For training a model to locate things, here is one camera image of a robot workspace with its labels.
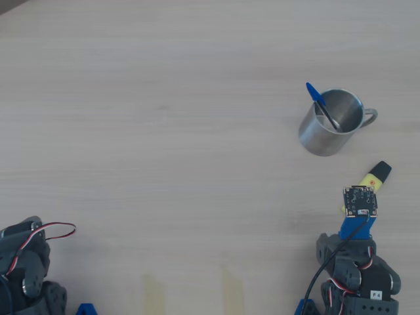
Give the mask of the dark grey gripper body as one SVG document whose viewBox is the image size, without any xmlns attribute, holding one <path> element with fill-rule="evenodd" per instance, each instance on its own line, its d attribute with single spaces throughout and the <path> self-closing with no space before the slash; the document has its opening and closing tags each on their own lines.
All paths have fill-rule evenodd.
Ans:
<svg viewBox="0 0 420 315">
<path fill-rule="evenodd" d="M 330 258 L 332 252 L 342 243 L 342 239 L 338 234 L 323 233 L 316 241 L 316 257 L 320 264 Z M 350 240 L 337 254 L 334 256 L 326 268 L 335 268 L 335 259 L 343 257 L 350 259 L 356 264 L 365 264 L 369 261 L 368 247 L 372 252 L 376 252 L 377 244 L 370 236 L 368 240 Z"/>
</svg>

